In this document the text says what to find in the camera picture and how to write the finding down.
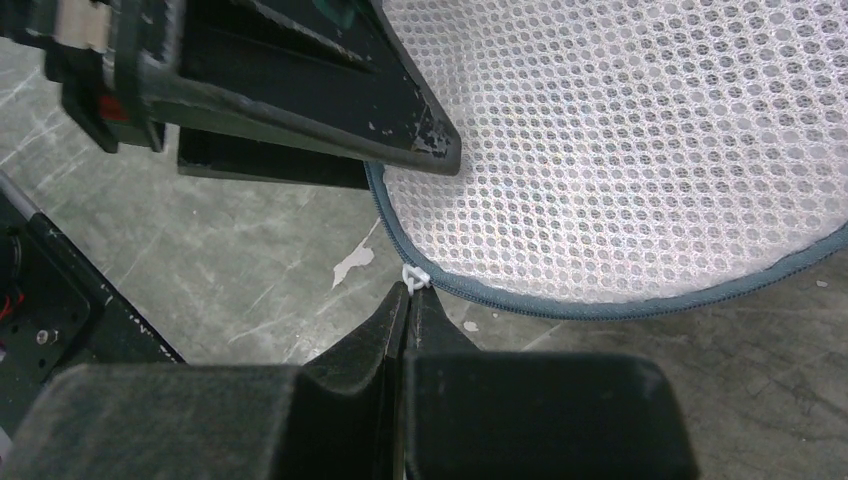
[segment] concrete floor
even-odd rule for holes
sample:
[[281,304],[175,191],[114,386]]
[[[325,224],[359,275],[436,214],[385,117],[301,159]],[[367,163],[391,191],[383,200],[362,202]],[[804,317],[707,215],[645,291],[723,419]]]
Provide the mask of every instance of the concrete floor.
[[[40,60],[0,40],[0,168],[188,361],[305,362],[399,279],[368,192],[180,177],[173,149],[106,155],[61,111]],[[702,478],[848,480],[846,263],[843,252],[748,297],[634,323],[442,298],[484,349],[656,361]]]

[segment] zipper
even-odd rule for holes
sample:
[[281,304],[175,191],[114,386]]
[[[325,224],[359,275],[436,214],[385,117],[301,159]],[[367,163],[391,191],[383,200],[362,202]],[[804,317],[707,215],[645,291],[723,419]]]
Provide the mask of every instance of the zipper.
[[[397,236],[395,236],[394,232],[392,232],[391,229],[386,224],[386,212],[383,209],[383,205],[380,203],[380,199],[377,196],[377,193],[375,192],[374,177],[373,177],[373,174],[371,172],[371,168],[369,168],[367,163],[365,165],[365,173],[366,173],[366,177],[368,178],[368,186],[369,186],[369,189],[371,190],[371,197],[374,199],[374,205],[377,207],[377,213],[380,214],[380,222],[383,224],[383,229],[386,231],[386,234],[389,236],[389,240],[392,241],[392,244],[394,245],[395,250],[398,252],[398,255],[400,255],[400,258],[403,260],[404,263],[407,263],[407,264],[412,265],[414,267],[420,267],[420,265],[416,265],[412,261],[412,259],[409,257],[409,255],[406,254],[404,249],[401,247],[400,242],[398,242]],[[795,271],[790,272],[786,275],[780,276],[780,277],[778,277],[778,278],[776,278],[772,281],[766,282],[762,285],[759,285],[759,286],[752,288],[750,290],[747,290],[745,292],[740,292],[740,293],[728,295],[728,296],[720,298],[718,300],[710,300],[710,301],[702,302],[702,303],[699,303],[699,304],[696,304],[696,305],[691,305],[691,306],[688,306],[688,307],[685,307],[685,308],[669,308],[669,309],[666,309],[666,310],[657,311],[656,313],[640,314],[640,315],[620,315],[620,316],[617,316],[617,317],[574,317],[574,318],[569,318],[569,317],[562,317],[562,316],[557,316],[557,315],[540,314],[540,313],[531,312],[531,311],[528,311],[528,310],[522,310],[520,308],[512,308],[512,307],[509,307],[507,305],[501,305],[501,304],[498,304],[496,302],[491,302],[489,300],[477,297],[477,296],[472,295],[472,294],[465,292],[463,290],[459,290],[459,289],[452,287],[450,285],[446,285],[446,284],[442,283],[440,280],[433,278],[432,275],[431,275],[430,283],[432,283],[432,285],[434,287],[439,287],[440,289],[450,293],[451,295],[453,295],[455,297],[459,297],[459,298],[462,298],[463,300],[467,300],[469,302],[473,302],[473,303],[476,303],[478,305],[483,305],[484,307],[494,308],[496,310],[500,310],[500,311],[503,311],[503,312],[515,313],[515,314],[518,314],[518,315],[526,315],[526,316],[537,317],[537,318],[546,318],[546,319],[549,319],[549,320],[572,320],[572,321],[581,321],[581,322],[619,322],[619,321],[628,321],[628,320],[641,320],[641,319],[645,319],[645,318],[658,317],[660,315],[671,315],[671,314],[675,314],[675,313],[688,312],[688,311],[694,310],[696,308],[706,307],[706,306],[709,306],[709,305],[715,305],[717,303],[723,303],[725,301],[733,300],[735,298],[744,297],[744,296],[750,295],[750,294],[752,294],[756,291],[762,290],[766,287],[770,287],[770,286],[774,285],[775,283],[781,282],[781,281],[783,281],[783,280],[785,280],[785,279],[787,279],[787,278],[789,278],[789,277],[791,277],[795,274],[801,273],[801,272],[809,269],[810,267],[819,264],[820,262],[824,261],[825,259],[830,258],[834,253],[836,253],[836,252],[835,251],[829,252],[826,255],[819,258],[818,260],[816,260],[815,262],[812,262],[811,264],[806,265],[806,266],[804,266],[804,267],[802,267],[798,270],[795,270]]]

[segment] fabric edge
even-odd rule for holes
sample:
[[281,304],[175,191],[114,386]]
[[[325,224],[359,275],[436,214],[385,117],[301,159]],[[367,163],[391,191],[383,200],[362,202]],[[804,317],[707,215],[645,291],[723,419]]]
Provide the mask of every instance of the fabric edge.
[[563,303],[498,290],[477,280],[442,270],[418,251],[401,227],[383,182],[385,166],[366,162],[365,170],[383,226],[405,262],[424,269],[430,274],[433,285],[448,293],[475,303],[524,315],[560,320],[627,320],[689,310],[752,293],[809,268],[848,245],[846,224],[807,249],[783,257],[766,270],[697,292],[642,302]]

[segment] white mesh fabric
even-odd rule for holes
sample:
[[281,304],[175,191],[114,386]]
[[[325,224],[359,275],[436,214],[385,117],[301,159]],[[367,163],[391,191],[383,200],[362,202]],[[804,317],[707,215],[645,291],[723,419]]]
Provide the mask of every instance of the white mesh fabric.
[[448,273],[598,303],[762,271],[848,220],[848,0],[386,0],[463,138],[387,168]]

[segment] screw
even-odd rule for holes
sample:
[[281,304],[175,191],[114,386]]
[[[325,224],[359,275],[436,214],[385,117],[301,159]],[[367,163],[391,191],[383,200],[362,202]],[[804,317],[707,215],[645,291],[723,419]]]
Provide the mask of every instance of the screw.
[[53,345],[59,341],[59,330],[40,330],[35,334],[35,343],[39,345]]

